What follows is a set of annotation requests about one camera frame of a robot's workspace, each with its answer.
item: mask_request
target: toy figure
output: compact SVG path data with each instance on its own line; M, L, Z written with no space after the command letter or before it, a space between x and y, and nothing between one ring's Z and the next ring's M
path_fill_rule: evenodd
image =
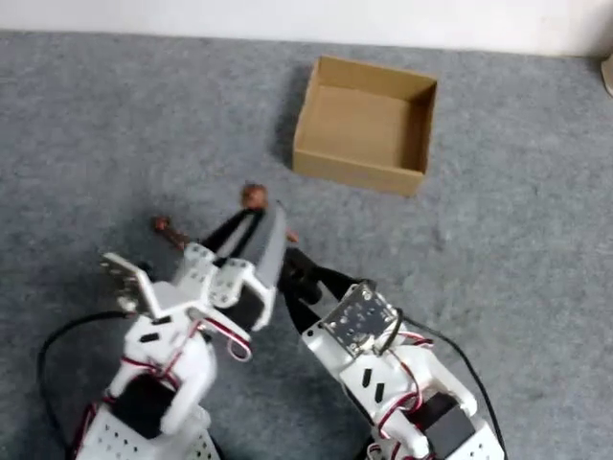
M247 183L240 191L240 206L243 209L254 211L266 209L268 207L268 191L262 184ZM190 237L179 233L174 227L168 216L157 216L151 219L151 227L155 233L162 235L172 245L179 250L184 250L185 246L191 241ZM298 242L298 235L291 230L287 230L287 240Z

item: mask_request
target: black cable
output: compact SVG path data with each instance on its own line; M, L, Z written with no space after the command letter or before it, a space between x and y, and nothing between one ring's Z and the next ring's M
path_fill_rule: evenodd
M464 364L468 368L468 372L470 372L470 375L477 382L477 386L479 387L479 390L481 391L481 394L483 395L483 399L486 402L486 406L488 407L488 412L489 412L489 416L491 418L491 423L494 425L494 431L496 432L496 438L498 438L498 442L500 443L500 447L505 452L505 458L507 460L509 460L509 456L507 455L507 448L505 446L505 440L504 440L504 438L502 436L502 430L500 429L500 425L498 424L498 418L496 417L496 412L494 411L494 406L491 403L491 400L489 399L488 390L486 390L486 387L481 382L481 379L477 375L477 371L475 371L474 367L472 367L472 364L470 363L470 360L465 355L465 353L462 351L462 349L460 348L460 345L458 345L456 342L451 340L449 337L447 337L443 333L440 333L439 331L436 331L436 330L426 326L425 324L421 324L418 321L415 321L414 319L411 319L409 317L405 317L404 320L407 323L412 324L416 328L422 329L423 331L426 331L427 333L436 336L437 338L439 338L440 340L442 340L443 342L445 342L449 346L451 346L451 348L453 348L454 351L458 355L460 355L460 357L464 361Z
M404 321L404 311L402 311L401 309L396 309L396 311L398 319L396 321L396 324L394 325L392 333L390 333L390 336L387 337L385 343L381 346L381 348L376 351L378 356L383 355L392 346L392 343L394 343L394 339L398 336L398 333L400 332L400 326L402 326L402 321Z
M115 319L115 318L128 318L130 313L126 313L123 311L102 311L98 313L88 314L78 319L74 319L61 328L54 331L43 343L40 351L38 352L38 356L36 358L36 383L38 386L38 392L40 393L40 397L43 400L45 405L45 411L47 412L47 417L49 417L49 423L51 425L51 429L53 431L54 437L57 442L63 447L66 452L67 458L71 450L71 445L67 441L64 430L57 418L56 412L54 411L49 390L47 388L47 381L45 380L45 364L47 359L47 352L49 348L54 344L56 340L60 337L68 333L69 331L75 329L77 326L81 326L83 324L92 323L94 321L102 321L105 319Z

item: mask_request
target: circuit board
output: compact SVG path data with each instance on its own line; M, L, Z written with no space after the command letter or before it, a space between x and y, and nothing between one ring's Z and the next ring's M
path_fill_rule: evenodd
M397 312L364 282L341 300L321 324L352 357L357 357L396 319Z

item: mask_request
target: cable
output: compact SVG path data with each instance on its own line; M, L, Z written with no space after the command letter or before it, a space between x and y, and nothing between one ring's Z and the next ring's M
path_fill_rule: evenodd
M389 331L388 333L384 333L382 336L384 335L388 335L391 334L392 332ZM403 338L410 338L413 341L413 343L411 343L411 345L413 345L414 347L425 347L425 348L432 348L432 346L434 345L434 340L432 340L431 338L426 338L423 335L419 334L419 333L411 333L408 331L400 331L397 336L399 337L403 337Z
M228 345L227 350L231 357L233 357L236 361L247 362L251 359L253 352L251 351L251 347L249 346L249 342L242 338L237 333L232 332L229 328L225 327L223 324L215 321L212 318L205 318L205 321L214 326L220 333L228 337ZM245 352L245 356L237 355L232 349L232 345L237 344Z
M392 449L392 460L396 460L396 456L398 455L398 451L400 450L401 443L396 443L394 448Z
M51 335L47 337L42 347L40 348L40 351L38 352L38 355L36 357L36 383L38 386L38 393L43 400L45 412L47 413L47 417L49 418L49 423L51 425L53 435L56 438L57 442L63 447L66 458L70 458L71 445L67 441L61 423L57 418L56 412L51 406L49 389L47 388L47 381L45 379L45 365L49 348L54 344L54 342L56 342L56 340L58 340L60 337L70 332L71 330L75 329L77 326L106 319L124 319L128 318L129 316L129 313L123 311L102 311L85 315L82 318L74 319L51 333Z
M375 460L375 458L373 457L373 452L379 452L380 454L381 446L377 443L372 443L366 448L366 457L368 458L368 460Z
M413 374L413 371L411 371L409 366L407 366L406 363L402 359L400 359L400 357L396 353L394 353L394 350L388 350L388 352L400 363L400 367L402 368L402 370L406 373L407 376L409 376L409 379L411 379L413 383L415 384L415 391L413 393L417 393L418 396L415 402L413 402L413 405L411 406L411 408L406 409L409 411L409 413L415 412L421 407L421 403L423 402L423 395L421 393L421 389L420 389L420 385L418 384L418 380L415 378L415 375Z
M81 418L79 428L75 434L75 439L73 441L72 446L70 447L70 458L76 459L79 455L80 450L83 447L83 438L85 438L85 433L89 429L89 426L94 421L96 417L96 413L98 412L98 408L95 404L90 403L85 408L83 412L83 416Z
M460 346L456 342L451 340L449 337L444 335L443 333L440 333L439 331L437 331L435 329L432 329L432 328L426 326L425 324L421 324L420 322L415 321L414 319L411 319L409 317L405 317L404 319L406 320L407 323L412 324L416 328L419 328L419 329L421 329L423 331L426 331L427 333L429 333L431 335L434 335L435 337L439 338L443 342L447 343L451 348L453 348L453 350L458 355L460 355L460 357L464 361L464 364L468 368L468 372L470 372L470 375L474 378L475 382L477 383L477 386L479 387L479 390L481 391L481 394L483 395L483 399L486 402L486 406L488 407L488 412L489 412L489 416L491 418L491 423L493 424L494 431L496 432L496 438L498 438L498 442L500 443L500 447L505 452L505 458L507 458L507 460L509 460L509 456L507 454L507 448L505 446L505 440L503 438L502 430L500 429L500 425L498 424L498 418L496 417L496 412L494 411L493 404L491 403L491 400L489 399L488 390L486 390L486 387L481 382L481 379L477 375L477 372L472 367L472 364L470 363L470 360L465 355L465 353L462 351Z
M394 414L396 409L398 409L399 407L404 406L408 401L412 400L413 398L416 398L416 400L417 400L419 397L420 397L420 395L417 392L407 393L406 395L400 397L392 405L392 407L390 407L388 409L388 411L383 415L383 417L381 417L381 420L376 425L376 428L379 430L379 436L381 436L383 439L390 439L390 435L387 434L383 430L383 427L385 426L387 421L390 419L390 417L392 417L392 414ZM414 410L417 410L417 405L415 403L413 403L413 406L411 407L410 411L414 411Z
M400 326L402 326L402 321L404 319L404 311L402 311L401 309L396 309L396 311L397 311L398 319L396 321L396 324L394 325L394 328L392 329L392 333L390 333L389 337L387 337L387 339L385 340L385 343L383 343L381 348L379 348L376 351L376 354L378 356L383 355L385 351L388 350L392 346L392 343L394 343L394 339L397 337L398 333L400 332Z

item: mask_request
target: perforated plate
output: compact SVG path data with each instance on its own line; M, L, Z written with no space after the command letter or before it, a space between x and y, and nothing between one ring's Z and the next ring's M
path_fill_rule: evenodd
M191 447L186 460L218 460L215 444L208 432L204 432L198 436Z
M477 432L447 458L449 460L504 460L505 453L489 425L477 417L473 419L473 424Z
M198 407L176 435L147 440L102 406L77 460L220 460L205 414Z

